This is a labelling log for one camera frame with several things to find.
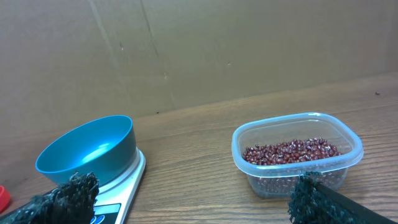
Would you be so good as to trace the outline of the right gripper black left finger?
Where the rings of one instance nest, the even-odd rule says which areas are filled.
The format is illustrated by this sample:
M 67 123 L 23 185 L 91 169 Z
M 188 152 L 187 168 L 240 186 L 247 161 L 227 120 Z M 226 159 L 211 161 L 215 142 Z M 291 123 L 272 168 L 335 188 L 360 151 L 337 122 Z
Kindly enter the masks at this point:
M 94 173 L 75 173 L 64 184 L 1 217 L 1 224 L 89 224 L 98 194 Z

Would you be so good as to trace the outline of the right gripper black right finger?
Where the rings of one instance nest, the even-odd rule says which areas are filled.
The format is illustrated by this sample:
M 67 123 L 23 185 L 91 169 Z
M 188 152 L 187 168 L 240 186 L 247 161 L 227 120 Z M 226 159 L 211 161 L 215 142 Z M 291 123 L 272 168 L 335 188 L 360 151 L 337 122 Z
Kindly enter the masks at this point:
M 397 224 L 327 187 L 319 172 L 298 177 L 288 203 L 293 224 Z

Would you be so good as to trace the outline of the red measuring scoop blue handle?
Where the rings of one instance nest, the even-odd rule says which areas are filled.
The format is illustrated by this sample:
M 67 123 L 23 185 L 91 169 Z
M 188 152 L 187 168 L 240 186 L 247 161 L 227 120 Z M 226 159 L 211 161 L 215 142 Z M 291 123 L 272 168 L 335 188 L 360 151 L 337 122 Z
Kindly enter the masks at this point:
M 9 206 L 11 201 L 11 196 L 9 191 L 4 187 L 0 186 L 0 213 L 5 211 L 5 209 Z

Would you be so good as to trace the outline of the white kitchen scale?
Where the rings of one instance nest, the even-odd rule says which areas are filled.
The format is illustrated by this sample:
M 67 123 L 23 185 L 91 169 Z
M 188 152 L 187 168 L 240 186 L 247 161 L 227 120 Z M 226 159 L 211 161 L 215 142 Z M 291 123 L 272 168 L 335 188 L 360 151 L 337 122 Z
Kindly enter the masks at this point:
M 35 167 L 56 184 L 65 182 L 67 174 L 75 171 L 94 172 L 99 179 L 99 194 L 91 224 L 124 223 L 143 178 L 146 159 L 137 147 L 123 150 L 130 157 L 109 156 L 113 149 L 103 144 L 90 151 L 74 150 L 66 156 L 46 156 L 42 152 Z

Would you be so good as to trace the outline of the blue bowl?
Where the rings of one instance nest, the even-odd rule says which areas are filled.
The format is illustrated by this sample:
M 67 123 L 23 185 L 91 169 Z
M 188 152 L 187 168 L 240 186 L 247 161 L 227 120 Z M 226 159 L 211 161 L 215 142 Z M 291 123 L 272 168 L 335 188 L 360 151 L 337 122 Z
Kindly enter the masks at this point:
M 55 184 L 74 173 L 94 173 L 105 185 L 124 172 L 137 156 L 133 121 L 112 115 L 85 123 L 60 136 L 38 156 L 35 168 Z

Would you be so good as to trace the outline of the red beans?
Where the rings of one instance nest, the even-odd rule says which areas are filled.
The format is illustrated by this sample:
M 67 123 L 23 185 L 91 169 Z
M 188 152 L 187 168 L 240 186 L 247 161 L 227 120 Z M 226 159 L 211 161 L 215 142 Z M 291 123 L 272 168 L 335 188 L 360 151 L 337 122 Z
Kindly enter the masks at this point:
M 324 138 L 293 139 L 278 144 L 247 147 L 242 158 L 254 165 L 273 166 L 315 161 L 343 155 L 338 148 Z

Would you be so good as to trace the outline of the clear plastic container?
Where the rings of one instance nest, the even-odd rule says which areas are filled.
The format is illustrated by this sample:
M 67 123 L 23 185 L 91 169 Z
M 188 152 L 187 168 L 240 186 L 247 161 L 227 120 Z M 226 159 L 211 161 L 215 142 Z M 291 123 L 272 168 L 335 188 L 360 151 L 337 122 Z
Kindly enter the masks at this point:
M 315 161 L 273 166 L 246 162 L 242 153 L 256 144 L 278 144 L 293 139 L 324 138 L 335 145 L 341 156 Z M 288 197 L 300 175 L 319 172 L 319 181 L 336 190 L 346 178 L 348 169 L 364 156 L 359 136 L 339 119 L 324 113 L 297 113 L 252 121 L 233 133 L 233 161 L 246 174 L 253 191 L 260 197 Z

